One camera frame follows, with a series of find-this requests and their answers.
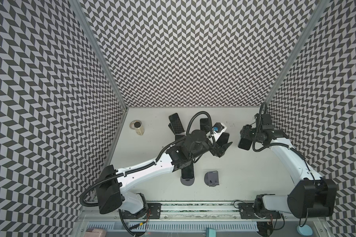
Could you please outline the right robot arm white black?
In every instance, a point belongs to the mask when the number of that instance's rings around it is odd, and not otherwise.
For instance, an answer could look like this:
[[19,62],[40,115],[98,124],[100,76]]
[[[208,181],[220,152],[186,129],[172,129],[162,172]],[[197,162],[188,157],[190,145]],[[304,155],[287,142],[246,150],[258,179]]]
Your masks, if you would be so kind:
[[256,127],[245,125],[240,132],[238,147],[261,152],[271,149],[288,171],[294,184],[288,195],[257,195],[254,212],[265,217],[270,212],[291,213],[298,219],[330,217],[334,213],[338,187],[323,178],[291,144],[282,129],[275,129],[269,114],[255,115]]

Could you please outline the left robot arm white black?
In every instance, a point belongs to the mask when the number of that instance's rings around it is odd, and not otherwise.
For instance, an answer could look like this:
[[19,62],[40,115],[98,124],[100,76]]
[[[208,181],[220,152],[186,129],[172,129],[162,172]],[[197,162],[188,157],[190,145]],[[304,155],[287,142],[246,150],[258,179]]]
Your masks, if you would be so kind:
[[213,138],[214,143],[204,131],[194,130],[164,148],[156,159],[129,168],[105,167],[97,180],[99,186],[95,188],[100,214],[120,210],[134,219],[143,217],[149,211],[148,203],[144,194],[133,193],[131,188],[158,175],[190,167],[196,157],[206,152],[222,157],[231,146],[229,133],[223,129],[215,132]]

